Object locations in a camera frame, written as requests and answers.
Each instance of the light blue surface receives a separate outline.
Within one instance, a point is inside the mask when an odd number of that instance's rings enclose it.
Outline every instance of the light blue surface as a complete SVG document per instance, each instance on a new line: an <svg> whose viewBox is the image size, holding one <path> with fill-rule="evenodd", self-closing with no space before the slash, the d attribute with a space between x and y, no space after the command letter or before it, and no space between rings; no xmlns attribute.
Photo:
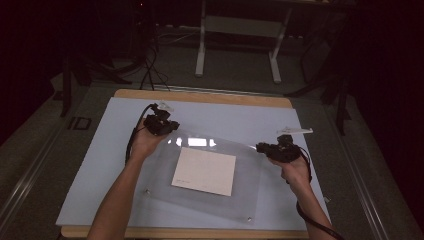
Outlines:
<svg viewBox="0 0 424 240"><path fill-rule="evenodd" d="M57 225L91 224L104 195L124 167L125 149L133 127L142 110L154 102L158 103L156 100L143 99L112 98L110 100L63 204ZM294 109L173 101L166 103L174 108L170 119L181 124L179 130L217 136L246 146L255 146L262 141L276 143L277 131L285 127L308 128L308 126L300 126ZM293 138L295 144L308 150L303 135L295 135ZM252 223L252 221L229 219L154 198L146 200L141 186L144 181L152 177L152 173L148 171L148 165L154 162L149 160L142 169L129 226L306 229L303 220L296 212L294 194L280 178L281 170L271 163L262 164L255 219ZM311 167L312 188L327 213L315 170L313 166Z"/></svg>

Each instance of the clear acrylic sheet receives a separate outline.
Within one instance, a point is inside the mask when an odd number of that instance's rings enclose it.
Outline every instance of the clear acrylic sheet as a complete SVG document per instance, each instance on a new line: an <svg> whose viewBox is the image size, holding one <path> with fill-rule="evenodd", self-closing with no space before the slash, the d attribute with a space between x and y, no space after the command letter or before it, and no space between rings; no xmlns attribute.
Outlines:
<svg viewBox="0 0 424 240"><path fill-rule="evenodd" d="M231 196L172 186L182 147L236 156ZM240 143L177 130L152 155L154 166L143 198L155 198L233 221L252 223L255 219L260 170L264 155Z"/></svg>

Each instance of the cable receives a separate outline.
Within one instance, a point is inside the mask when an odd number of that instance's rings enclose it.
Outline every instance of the cable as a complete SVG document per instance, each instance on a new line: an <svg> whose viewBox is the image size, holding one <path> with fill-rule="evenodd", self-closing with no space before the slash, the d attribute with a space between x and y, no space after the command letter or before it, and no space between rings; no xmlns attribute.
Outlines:
<svg viewBox="0 0 424 240"><path fill-rule="evenodd" d="M302 208L299 205L299 202L296 203L296 209L297 209L297 213L299 213L299 215L303 218L303 220L305 220L305 222L308 222L309 224L313 225L316 228L321 229L322 231L328 233L330 236L332 236L333 238L337 239L337 240L344 240L344 238L338 234L336 231L334 231L333 229L330 229L324 225L321 225L317 222L315 222L314 220L312 220L311 218L309 218L303 211Z"/></svg>
<svg viewBox="0 0 424 240"><path fill-rule="evenodd" d="M171 91L171 89L169 88L169 86L166 84L166 82L167 82L167 81L168 81L168 79L169 79L169 78L168 78L168 76L167 76L167 75L165 75L165 74L163 74L163 73L160 73L160 72L156 69L156 67L154 66L154 63L156 62L156 58L157 58L156 50L155 50L155 49L153 49L151 46L149 46L149 49L153 51L153 54L154 54L154 55L153 55L153 60L152 60L152 61L150 61L149 59L146 59L147 72L144 74L143 79L142 79L142 81L141 81L141 84L140 84L140 90L142 90L142 89L143 89L143 85L144 85L144 82L145 82L145 80L146 80L146 77L147 77L147 76L149 76L150 85L152 86L152 90L153 90L153 91L155 90L155 89L154 89L154 83L153 83L153 81L152 81L151 72L150 72L150 71L153 69L153 70L155 71L156 75L158 76L158 78L160 79L161 83L162 83L163 85L165 85L165 87L168 89L168 91ZM164 76L166 77L166 81L162 79L162 77L160 76L160 74L162 74L162 75L164 75Z"/></svg>
<svg viewBox="0 0 424 240"><path fill-rule="evenodd" d="M132 144L133 144L133 142L134 142L134 137L135 137L135 135L136 135L139 131L143 130L145 127L142 127L142 128L140 128L140 129L137 129L137 128L138 128L138 126L140 125L141 121L143 120L144 115L146 114L147 110L149 110L149 108L152 108L153 106L154 106L153 104L149 104L149 105L148 105L148 106L147 106L147 107L143 110L143 112L142 112L142 113L141 113L141 115L140 115L140 118L138 119L137 125L135 125L135 127L134 127L134 129L133 129L133 131L132 131L132 133L131 133L130 140L128 141L128 144L127 144L127 151L125 152L125 164L127 164L128 160L130 159L131 148L132 148Z"/></svg>
<svg viewBox="0 0 424 240"><path fill-rule="evenodd" d="M309 182L310 182L310 181L312 181L311 160L310 160L310 157L309 157L308 152L305 149L301 148L301 147L299 147L299 148L302 150L301 155L302 155L303 159L306 161L307 166L308 166ZM305 220L305 222L307 222L307 223L313 225L314 227L316 227L316 228L318 228L318 229L320 229L320 230L328 233L330 236L332 236L333 238L335 238L337 240L344 240L344 238L340 234L338 234L336 231L334 231L334 230L332 230L332 229L330 229L330 228L328 228L328 227L326 227L326 226L324 226L324 225L322 225L322 224L320 224L320 223L312 220L310 217L308 217L302 211L302 208L300 207L299 202L296 202L296 210L297 210L297 213L303 218L303 220Z"/></svg>

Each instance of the white paper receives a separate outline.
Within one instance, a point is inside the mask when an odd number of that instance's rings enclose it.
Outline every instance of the white paper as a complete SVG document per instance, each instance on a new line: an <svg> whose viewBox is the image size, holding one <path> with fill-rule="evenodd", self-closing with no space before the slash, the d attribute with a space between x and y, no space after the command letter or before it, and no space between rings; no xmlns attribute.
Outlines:
<svg viewBox="0 0 424 240"><path fill-rule="evenodd" d="M181 148L172 185L231 196L236 157Z"/></svg>

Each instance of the dark background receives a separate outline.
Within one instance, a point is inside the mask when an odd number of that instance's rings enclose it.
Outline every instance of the dark background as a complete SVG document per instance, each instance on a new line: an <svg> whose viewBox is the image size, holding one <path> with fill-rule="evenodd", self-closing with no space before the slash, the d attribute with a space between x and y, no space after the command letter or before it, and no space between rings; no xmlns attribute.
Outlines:
<svg viewBox="0 0 424 240"><path fill-rule="evenodd" d="M116 3L97 2L105 4L102 6ZM157 1L156 7L161 10L157 21L175 26L198 25L199 2ZM53 94L49 80L62 72L62 59L68 51L66 39L74 37L72 41L83 49L103 56L110 47L105 40L110 38L104 37L111 36L108 31L119 36L119 29L123 29L119 24L131 24L131 17L121 15L115 22L118 27L99 27L93 3L0 3L0 144ZM347 26L347 36L341 37L334 49L333 62L337 62L335 68L352 69L349 92L356 98L403 196L424 230L423 3L374 0L360 4L374 7ZM346 60L353 55L354 61Z"/></svg>

